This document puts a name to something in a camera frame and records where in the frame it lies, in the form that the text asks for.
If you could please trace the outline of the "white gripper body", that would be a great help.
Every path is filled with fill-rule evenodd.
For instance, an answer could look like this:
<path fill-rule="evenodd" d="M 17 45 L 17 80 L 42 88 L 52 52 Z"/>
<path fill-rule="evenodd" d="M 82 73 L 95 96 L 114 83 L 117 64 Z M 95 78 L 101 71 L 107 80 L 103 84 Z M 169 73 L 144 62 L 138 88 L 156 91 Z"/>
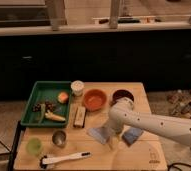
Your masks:
<path fill-rule="evenodd" d="M 101 127 L 101 134 L 107 138 L 121 133 L 121 126 L 118 122 L 107 120 Z"/>

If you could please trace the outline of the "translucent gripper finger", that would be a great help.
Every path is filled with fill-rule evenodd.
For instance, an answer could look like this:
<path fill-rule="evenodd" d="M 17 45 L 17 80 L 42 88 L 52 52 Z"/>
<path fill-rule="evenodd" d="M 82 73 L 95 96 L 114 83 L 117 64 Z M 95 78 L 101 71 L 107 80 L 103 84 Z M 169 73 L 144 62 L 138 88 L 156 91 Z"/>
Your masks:
<path fill-rule="evenodd" d="M 116 137 L 115 136 L 111 136 L 108 139 L 107 144 L 108 144 L 110 149 L 114 150 L 116 148 Z"/>

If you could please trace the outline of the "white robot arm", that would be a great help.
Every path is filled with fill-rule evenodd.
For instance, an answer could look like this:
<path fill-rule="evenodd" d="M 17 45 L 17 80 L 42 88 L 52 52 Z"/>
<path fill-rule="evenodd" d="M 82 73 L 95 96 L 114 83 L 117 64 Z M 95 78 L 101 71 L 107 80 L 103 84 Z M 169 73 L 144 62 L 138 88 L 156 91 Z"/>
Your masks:
<path fill-rule="evenodd" d="M 110 107 L 104 127 L 113 134 L 122 132 L 124 126 L 143 129 L 191 148 L 191 119 L 140 113 L 134 102 L 123 97 Z"/>

